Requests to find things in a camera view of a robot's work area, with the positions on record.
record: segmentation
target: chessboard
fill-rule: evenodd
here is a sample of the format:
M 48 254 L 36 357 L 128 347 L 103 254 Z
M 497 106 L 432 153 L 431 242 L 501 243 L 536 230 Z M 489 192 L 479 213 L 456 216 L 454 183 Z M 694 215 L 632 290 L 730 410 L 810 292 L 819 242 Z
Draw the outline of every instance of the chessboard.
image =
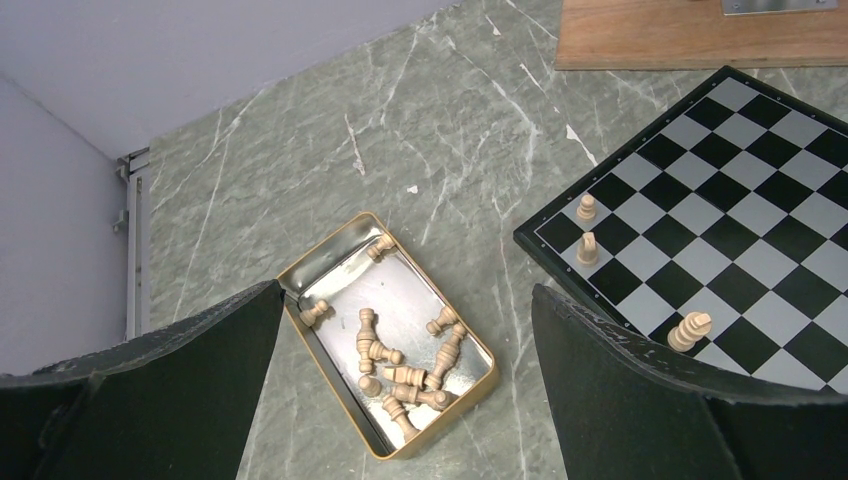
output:
M 756 378 L 848 394 L 848 125 L 730 67 L 515 231 L 575 298 Z M 595 216 L 576 215 L 581 198 Z M 592 232 L 597 263 L 576 260 Z

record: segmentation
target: chess piece on chessboard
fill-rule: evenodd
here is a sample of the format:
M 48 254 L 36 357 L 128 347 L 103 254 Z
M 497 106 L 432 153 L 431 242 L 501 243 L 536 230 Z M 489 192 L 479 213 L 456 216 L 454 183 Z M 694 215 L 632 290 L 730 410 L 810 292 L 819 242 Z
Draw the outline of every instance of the chess piece on chessboard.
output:
M 695 342 L 710 333 L 712 322 L 706 313 L 692 312 L 686 315 L 680 325 L 668 332 L 668 346 L 678 352 L 688 351 Z
M 388 360 L 395 365 L 403 363 L 403 353 L 400 350 L 392 350 L 383 345 L 383 342 L 374 340 L 368 349 L 368 358 L 372 360 Z
M 408 442 L 412 440 L 412 437 L 418 435 L 419 430 L 412 425 L 412 422 L 409 421 L 409 417 L 406 414 L 406 409 L 403 408 L 400 401 L 391 396 L 386 395 L 383 398 L 383 410 L 389 414 L 392 418 L 392 421 L 397 423 L 401 430 L 403 430 L 403 439 Z
M 595 197 L 583 195 L 580 198 L 580 205 L 577 206 L 577 219 L 584 222 L 591 222 L 595 218 Z
M 392 396 L 406 403 L 419 405 L 422 402 L 433 410 L 442 411 L 456 400 L 456 395 L 445 391 L 422 392 L 418 387 L 408 385 L 395 385 L 392 387 Z
M 427 370 L 406 365 L 402 367 L 386 367 L 383 369 L 383 376 L 395 383 L 404 383 L 406 385 L 424 388 L 424 377 L 427 376 Z
M 310 308 L 309 310 L 304 310 L 300 312 L 300 320 L 307 326 L 311 327 L 315 325 L 315 320 L 327 312 L 330 309 L 330 305 L 327 304 L 324 300 L 318 300 L 315 302 L 315 306 Z
M 439 316 L 436 317 L 435 320 L 427 322 L 427 331 L 430 332 L 430 335 L 438 335 L 442 333 L 442 330 L 444 330 L 445 327 L 456 323 L 456 319 L 456 312 L 445 305 L 442 307 L 442 310 L 439 312 Z
M 442 388 L 442 378 L 448 370 L 456 365 L 456 358 L 459 356 L 459 342 L 465 338 L 468 331 L 461 323 L 457 323 L 451 330 L 451 337 L 442 344 L 442 348 L 436 353 L 436 365 L 433 371 L 427 374 L 424 379 L 424 384 L 433 390 Z
M 356 351 L 359 352 L 359 371 L 362 373 L 374 372 L 374 360 L 368 355 L 371 344 L 377 340 L 374 332 L 374 310 L 363 308 L 359 311 L 359 321 L 362 326 L 356 334 Z
M 368 247 L 367 250 L 365 250 L 365 253 L 367 253 L 368 256 L 371 257 L 371 260 L 376 260 L 377 257 L 379 257 L 380 254 L 383 252 L 383 250 L 388 250 L 389 248 L 392 248 L 394 246 L 395 241 L 392 240 L 392 237 L 390 237 L 388 233 L 384 233 L 380 235 L 379 239 L 377 239 L 377 243 L 371 245 L 370 247 Z
M 595 242 L 594 233 L 586 232 L 580 237 L 577 244 L 577 261 L 586 267 L 598 263 L 598 244 Z
M 383 390 L 383 384 L 374 377 L 363 375 L 359 379 L 359 389 L 368 397 L 376 397 Z

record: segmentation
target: gray wall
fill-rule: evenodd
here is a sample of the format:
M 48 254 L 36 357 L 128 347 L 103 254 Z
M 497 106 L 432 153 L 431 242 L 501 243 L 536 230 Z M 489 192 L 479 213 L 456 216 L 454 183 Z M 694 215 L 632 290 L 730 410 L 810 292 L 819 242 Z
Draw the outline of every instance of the gray wall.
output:
M 459 0 L 0 2 L 0 73 L 112 158 Z
M 0 77 L 0 372 L 119 343 L 126 205 L 113 162 Z

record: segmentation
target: wooden board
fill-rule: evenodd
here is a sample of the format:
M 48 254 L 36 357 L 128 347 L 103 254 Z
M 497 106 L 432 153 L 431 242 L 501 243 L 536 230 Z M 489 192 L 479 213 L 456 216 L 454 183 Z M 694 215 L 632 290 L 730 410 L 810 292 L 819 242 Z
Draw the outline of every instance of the wooden board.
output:
M 556 68 L 848 65 L 848 0 L 827 12 L 726 17 L 719 0 L 565 0 Z

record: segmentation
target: marble table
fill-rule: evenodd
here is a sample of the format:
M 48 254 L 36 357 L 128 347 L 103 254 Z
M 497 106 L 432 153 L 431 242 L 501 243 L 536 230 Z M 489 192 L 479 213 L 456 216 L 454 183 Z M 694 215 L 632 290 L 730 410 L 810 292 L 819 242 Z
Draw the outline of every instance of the marble table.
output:
M 556 72 L 560 6 L 467 0 L 152 143 L 155 327 L 371 210 L 501 365 L 416 458 L 378 462 L 284 319 L 239 478 L 566 476 L 530 325 L 553 282 L 512 230 L 711 72 Z M 848 69 L 750 73 L 848 119 Z

